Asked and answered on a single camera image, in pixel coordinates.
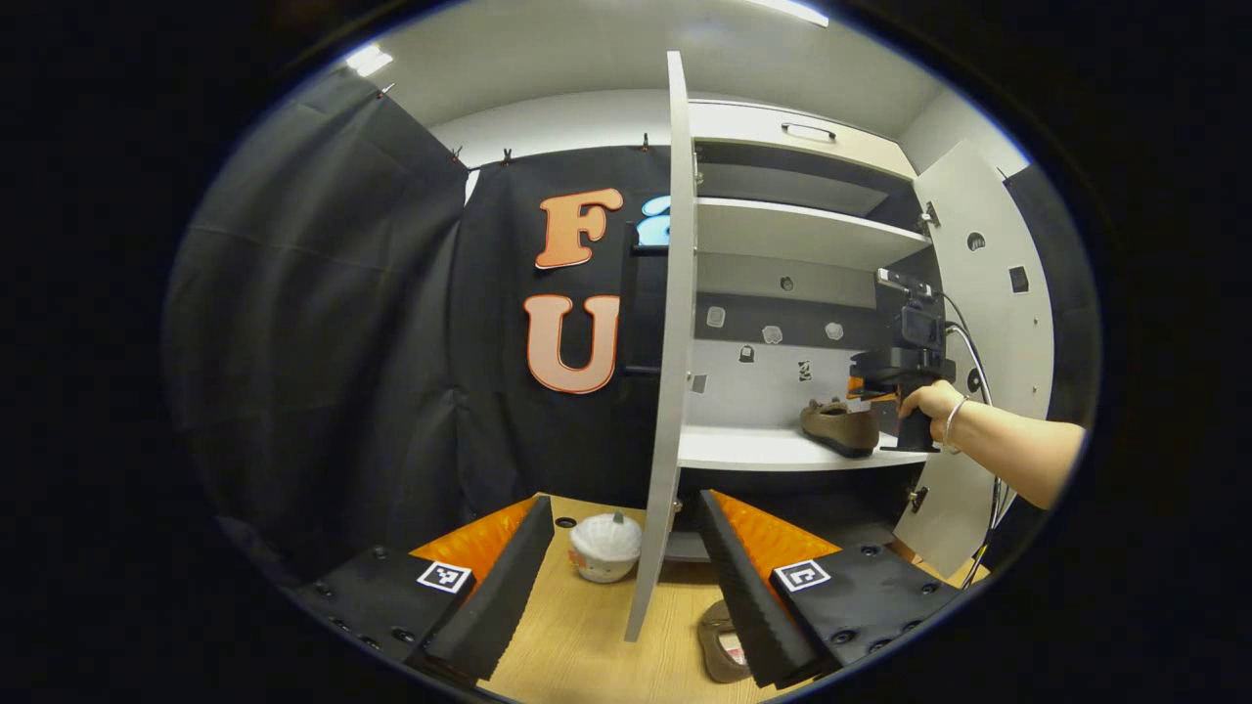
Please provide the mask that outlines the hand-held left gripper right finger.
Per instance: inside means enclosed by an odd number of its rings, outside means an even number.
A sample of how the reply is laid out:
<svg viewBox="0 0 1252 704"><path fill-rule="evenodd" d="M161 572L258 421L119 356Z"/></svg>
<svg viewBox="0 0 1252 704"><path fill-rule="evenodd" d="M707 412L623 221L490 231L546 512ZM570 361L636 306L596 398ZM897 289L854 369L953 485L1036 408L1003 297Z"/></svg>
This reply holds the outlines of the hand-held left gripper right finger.
<svg viewBox="0 0 1252 704"><path fill-rule="evenodd" d="M959 595L885 545L838 547L724 492L699 495L700 536L760 686L831 676L911 636Z"/></svg>

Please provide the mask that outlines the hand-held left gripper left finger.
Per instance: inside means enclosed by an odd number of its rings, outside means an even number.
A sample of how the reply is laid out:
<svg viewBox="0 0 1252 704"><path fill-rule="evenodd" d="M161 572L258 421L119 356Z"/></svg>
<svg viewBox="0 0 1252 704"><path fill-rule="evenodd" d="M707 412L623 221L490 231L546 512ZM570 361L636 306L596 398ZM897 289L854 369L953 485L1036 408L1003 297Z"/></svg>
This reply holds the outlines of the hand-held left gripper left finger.
<svg viewBox="0 0 1252 704"><path fill-rule="evenodd" d="M361 649L475 685L513 643L553 535L552 500L531 496L466 524L434 514L299 541L282 584Z"/></svg>

